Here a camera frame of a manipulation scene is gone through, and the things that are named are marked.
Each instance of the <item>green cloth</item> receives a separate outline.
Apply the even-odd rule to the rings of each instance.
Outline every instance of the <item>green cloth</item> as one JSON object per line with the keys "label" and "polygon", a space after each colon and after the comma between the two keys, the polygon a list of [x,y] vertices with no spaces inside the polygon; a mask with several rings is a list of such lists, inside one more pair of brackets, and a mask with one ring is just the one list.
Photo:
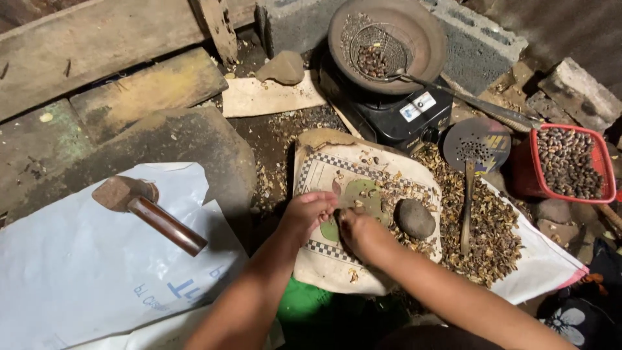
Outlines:
{"label": "green cloth", "polygon": [[372,349],[409,321],[391,295],[370,300],[331,293],[289,280],[277,318],[285,335],[279,349]]}

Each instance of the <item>red plastic basket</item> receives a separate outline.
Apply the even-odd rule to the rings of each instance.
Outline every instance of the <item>red plastic basket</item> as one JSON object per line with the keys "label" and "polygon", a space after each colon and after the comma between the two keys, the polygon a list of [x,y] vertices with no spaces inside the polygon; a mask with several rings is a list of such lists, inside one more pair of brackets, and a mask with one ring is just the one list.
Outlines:
{"label": "red plastic basket", "polygon": [[605,180],[601,191],[601,199],[579,199],[575,197],[557,194],[547,186],[544,174],[540,166],[540,156],[537,147],[537,130],[532,129],[529,139],[523,141],[512,156],[512,174],[514,176],[514,190],[524,196],[536,196],[542,198],[563,199],[569,202],[581,202],[590,204],[610,203],[616,196],[616,183],[613,177],[613,168],[609,159],[609,152],[603,137],[596,131],[592,131],[578,126],[563,124],[543,124],[542,129],[560,128],[563,130],[575,130],[577,132],[589,134],[595,141],[592,151],[592,166],[600,173]]}

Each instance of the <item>portable gas stove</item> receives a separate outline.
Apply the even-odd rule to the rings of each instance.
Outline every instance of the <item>portable gas stove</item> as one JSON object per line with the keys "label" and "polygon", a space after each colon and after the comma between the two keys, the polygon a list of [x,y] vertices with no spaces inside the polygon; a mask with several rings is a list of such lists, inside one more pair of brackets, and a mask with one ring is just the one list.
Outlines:
{"label": "portable gas stove", "polygon": [[378,48],[377,71],[403,69],[448,86],[439,77],[447,39],[418,0],[349,0],[331,20],[328,44],[320,88],[364,139],[407,154],[421,141],[438,142],[449,126],[453,97],[412,82],[383,81],[360,64],[361,48]]}

